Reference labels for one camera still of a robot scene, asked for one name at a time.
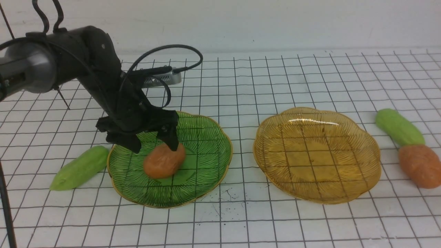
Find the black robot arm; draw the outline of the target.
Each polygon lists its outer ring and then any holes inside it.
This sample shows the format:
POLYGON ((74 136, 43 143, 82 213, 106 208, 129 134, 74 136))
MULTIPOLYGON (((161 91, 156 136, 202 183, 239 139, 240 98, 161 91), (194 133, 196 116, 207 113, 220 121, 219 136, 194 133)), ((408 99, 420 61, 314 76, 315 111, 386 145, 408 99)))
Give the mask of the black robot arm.
POLYGON ((78 80, 107 115, 96 123, 107 143, 139 153, 138 135, 153 132, 172 151, 178 148, 177 112, 152 105, 142 90, 156 69, 124 72, 101 29, 28 33, 3 43, 1 50, 1 100, 19 91, 43 94, 78 80))

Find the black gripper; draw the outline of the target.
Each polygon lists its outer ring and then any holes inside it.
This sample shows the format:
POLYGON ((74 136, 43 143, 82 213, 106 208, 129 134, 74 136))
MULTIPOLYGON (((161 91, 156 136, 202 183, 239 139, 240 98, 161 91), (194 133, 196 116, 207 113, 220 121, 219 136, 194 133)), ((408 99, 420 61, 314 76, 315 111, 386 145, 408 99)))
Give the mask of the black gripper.
POLYGON ((108 117, 98 120, 96 127, 100 132, 107 132, 106 141, 122 146, 134 153, 139 153, 142 147, 136 133, 157 132, 156 138, 177 151, 178 116, 172 111, 163 110, 171 102, 170 86, 162 82, 167 99, 163 106, 154 106, 143 93, 142 73, 145 69, 123 73, 121 79, 126 79, 122 92, 113 94, 114 112, 108 117))

